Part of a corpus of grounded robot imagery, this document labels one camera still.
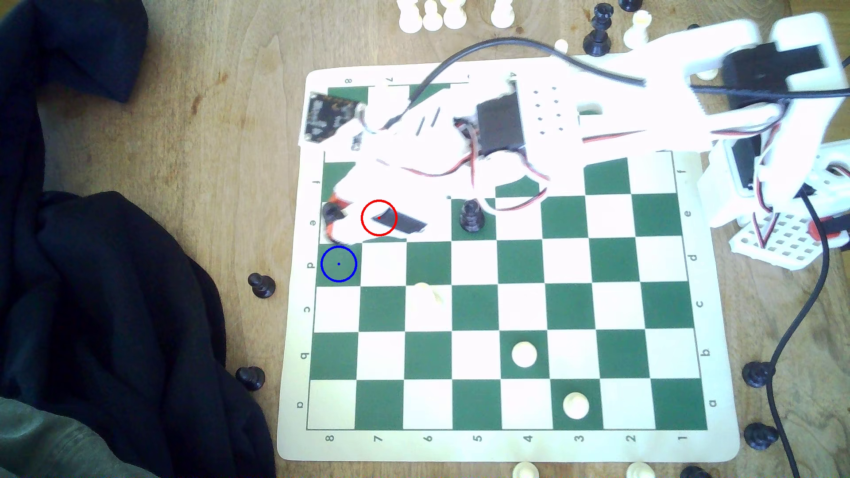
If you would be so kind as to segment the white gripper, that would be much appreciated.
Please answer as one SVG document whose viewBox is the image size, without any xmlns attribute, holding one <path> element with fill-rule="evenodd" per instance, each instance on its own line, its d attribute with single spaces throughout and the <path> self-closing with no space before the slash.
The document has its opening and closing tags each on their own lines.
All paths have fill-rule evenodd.
<svg viewBox="0 0 850 478">
<path fill-rule="evenodd" d="M 340 200 L 363 208 L 370 201 L 388 201 L 408 217 L 429 222 L 441 201 L 451 193 L 472 191 L 469 162 L 473 153 L 474 96 L 469 83 L 437 89 L 387 127 L 395 97 L 368 103 L 359 162 L 339 180 L 333 192 Z M 423 236 L 429 228 L 388 235 L 371 235 L 362 226 L 325 224 L 331 243 L 400 242 Z"/>
</svg>

